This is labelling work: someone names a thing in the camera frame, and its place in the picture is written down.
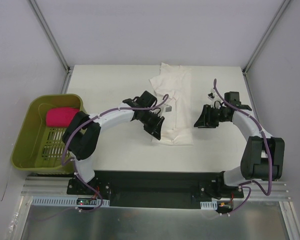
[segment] pink sponge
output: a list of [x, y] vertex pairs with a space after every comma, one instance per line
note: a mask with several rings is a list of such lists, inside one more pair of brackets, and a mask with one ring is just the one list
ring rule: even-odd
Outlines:
[[73, 107], [52, 108], [46, 113], [46, 125], [48, 127], [67, 128], [77, 112], [79, 109]]

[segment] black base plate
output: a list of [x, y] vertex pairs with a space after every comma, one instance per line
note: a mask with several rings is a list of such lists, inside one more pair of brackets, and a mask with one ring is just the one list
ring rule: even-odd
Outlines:
[[[243, 198], [237, 187], [218, 191], [216, 183], [220, 173], [193, 172], [140, 172], [95, 171], [88, 183], [112, 207], [200, 209], [200, 202], [210, 202], [212, 197]], [[68, 195], [93, 196], [94, 192], [77, 178], [69, 180]]]

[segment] metal frame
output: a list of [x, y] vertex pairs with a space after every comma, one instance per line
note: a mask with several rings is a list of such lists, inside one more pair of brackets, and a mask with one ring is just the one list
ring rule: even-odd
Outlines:
[[283, 220], [290, 240], [300, 239], [300, 224], [297, 219], [293, 202], [279, 202]]
[[36, 0], [27, 0], [31, 9], [33, 10], [33, 13], [36, 17], [36, 19], [38, 20], [39, 24], [41, 25], [42, 27], [42, 30], [44, 31], [47, 39], [49, 40], [50, 44], [51, 44], [51, 47], [53, 48], [54, 50], [54, 53], [55, 55], [58, 57], [61, 65], [63, 66], [64, 70], [66, 71], [66, 73], [69, 72], [69, 65], [65, 59], [65, 56], [63, 55], [63, 53], [61, 52], [61, 49], [54, 37], [54, 35], [52, 34], [49, 26], [48, 26], [48, 23], [44, 17], [44, 15], [42, 14], [40, 8], [39, 8], [39, 5], [37, 3]]
[[290, 5], [292, 0], [283, 0], [279, 9], [276, 11], [273, 19], [271, 20], [269, 26], [265, 30], [263, 36], [261, 37], [260, 41], [258, 42], [256, 48], [254, 49], [246, 67], [243, 69], [243, 75], [246, 75], [249, 69], [251, 68], [252, 64], [255, 62], [256, 58], [258, 57], [259, 53], [262, 51], [265, 43], [268, 41], [271, 33], [274, 31], [275, 27], [277, 26], [279, 20], [286, 12], [288, 6]]
[[[269, 26], [264, 32], [262, 38], [254, 49], [246, 67], [243, 69], [242, 74], [244, 76], [245, 84], [248, 90], [252, 102], [252, 108], [258, 118], [258, 111], [254, 104], [254, 98], [249, 87], [249, 79], [247, 79], [247, 72], [251, 69], [259, 53], [262, 51], [265, 43], [268, 41], [271, 33], [274, 31], [282, 15], [288, 9], [292, 0], [283, 0], [279, 9], [275, 13], [275, 16], [271, 20]], [[34, 15], [36, 16], [39, 24], [42, 27], [48, 41], [51, 44], [56, 56], [58, 57], [62, 67], [65, 70], [66, 76], [64, 78], [60, 93], [66, 94], [68, 86], [70, 84], [73, 67], [70, 67], [59, 47], [47, 21], [45, 20], [39, 5], [36, 0], [27, 0]], [[10, 229], [5, 239], [17, 240], [21, 239], [24, 227], [26, 225], [26, 219], [30, 210], [30, 206], [34, 196], [50, 196], [50, 197], [85, 197], [84, 195], [67, 195], [68, 181], [70, 177], [44, 177], [44, 176], [29, 176], [26, 178], [23, 190], [21, 192], [21, 197], [19, 205], [16, 209], [17, 217], [11, 221], [13, 223], [12, 230]], [[262, 182], [262, 185], [266, 187], [267, 182]], [[276, 201], [279, 202], [284, 223], [290, 239], [297, 240], [300, 239], [300, 225], [296, 217], [294, 210], [292, 198], [290, 196], [289, 190], [287, 189], [287, 184], [285, 182], [275, 181], [273, 182], [272, 189], [273, 192], [270, 197], [265, 197], [260, 191], [257, 185], [250, 185], [252, 188], [252, 193], [249, 198], [250, 201]]]

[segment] olive plastic basket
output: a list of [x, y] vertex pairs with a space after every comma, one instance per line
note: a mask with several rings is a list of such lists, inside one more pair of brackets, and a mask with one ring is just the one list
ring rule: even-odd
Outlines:
[[62, 136], [66, 128], [46, 125], [48, 110], [59, 107], [85, 112], [82, 99], [75, 94], [44, 95], [35, 99], [28, 108], [11, 155], [11, 163], [16, 169], [38, 174], [74, 172], [72, 164], [61, 165], [65, 149]]

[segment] white cloth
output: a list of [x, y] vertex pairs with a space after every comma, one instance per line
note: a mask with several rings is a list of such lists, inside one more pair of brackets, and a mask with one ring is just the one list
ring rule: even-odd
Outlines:
[[150, 79], [150, 83], [158, 100], [169, 94], [166, 104], [172, 107], [162, 109], [163, 121], [161, 140], [155, 138], [153, 142], [182, 146], [193, 145], [191, 123], [191, 69], [183, 66], [170, 66], [162, 63], [160, 75]]

